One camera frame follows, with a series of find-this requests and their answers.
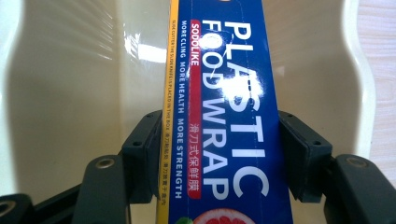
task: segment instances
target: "beige plastic bin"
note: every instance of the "beige plastic bin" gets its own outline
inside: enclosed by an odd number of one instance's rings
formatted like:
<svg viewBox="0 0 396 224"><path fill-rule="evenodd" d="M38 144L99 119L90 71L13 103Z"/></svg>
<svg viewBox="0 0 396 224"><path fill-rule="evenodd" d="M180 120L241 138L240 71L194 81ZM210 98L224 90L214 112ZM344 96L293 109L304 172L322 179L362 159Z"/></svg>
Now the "beige plastic bin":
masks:
<svg viewBox="0 0 396 224"><path fill-rule="evenodd" d="M78 184L161 109L169 0L0 1L0 195L34 203ZM279 109L368 157L375 88L357 38L358 1L264 1ZM133 208L154 223L155 201ZM296 223L324 222L293 203Z"/></svg>

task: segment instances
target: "light wood surface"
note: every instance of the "light wood surface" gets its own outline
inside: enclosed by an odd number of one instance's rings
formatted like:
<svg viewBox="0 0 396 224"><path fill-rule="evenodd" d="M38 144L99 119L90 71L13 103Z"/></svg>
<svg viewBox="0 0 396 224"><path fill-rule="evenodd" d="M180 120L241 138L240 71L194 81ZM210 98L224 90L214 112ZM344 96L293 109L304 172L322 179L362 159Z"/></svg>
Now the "light wood surface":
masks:
<svg viewBox="0 0 396 224"><path fill-rule="evenodd" d="M375 77L370 159L396 188L396 1L361 0L358 32Z"/></svg>

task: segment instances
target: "red stripe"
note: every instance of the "red stripe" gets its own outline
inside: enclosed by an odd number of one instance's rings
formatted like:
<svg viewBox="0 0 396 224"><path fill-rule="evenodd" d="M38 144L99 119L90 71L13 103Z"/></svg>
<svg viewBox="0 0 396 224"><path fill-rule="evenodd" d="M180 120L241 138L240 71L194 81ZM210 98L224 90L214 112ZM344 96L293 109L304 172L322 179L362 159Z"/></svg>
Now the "red stripe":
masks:
<svg viewBox="0 0 396 224"><path fill-rule="evenodd" d="M201 122L201 23L191 21L190 29L190 92L187 192L190 198L200 199L202 188L202 122Z"/></svg>

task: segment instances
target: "printed grapefruit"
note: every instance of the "printed grapefruit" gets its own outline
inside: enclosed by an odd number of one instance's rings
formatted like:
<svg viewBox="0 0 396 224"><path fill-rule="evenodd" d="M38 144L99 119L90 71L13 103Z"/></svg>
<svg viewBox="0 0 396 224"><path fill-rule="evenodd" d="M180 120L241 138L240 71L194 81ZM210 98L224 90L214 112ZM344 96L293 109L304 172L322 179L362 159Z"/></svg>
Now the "printed grapefruit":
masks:
<svg viewBox="0 0 396 224"><path fill-rule="evenodd" d="M229 208L218 208L202 213L194 224L254 224L250 217Z"/></svg>

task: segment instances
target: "box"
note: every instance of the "box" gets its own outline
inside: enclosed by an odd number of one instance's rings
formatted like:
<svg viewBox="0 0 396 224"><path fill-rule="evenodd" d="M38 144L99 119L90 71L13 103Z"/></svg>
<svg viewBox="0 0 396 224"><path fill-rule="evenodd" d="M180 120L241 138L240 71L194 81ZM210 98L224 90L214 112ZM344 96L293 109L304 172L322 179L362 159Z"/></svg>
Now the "box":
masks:
<svg viewBox="0 0 396 224"><path fill-rule="evenodd" d="M262 1L172 1L158 223L291 223L278 135Z"/></svg>

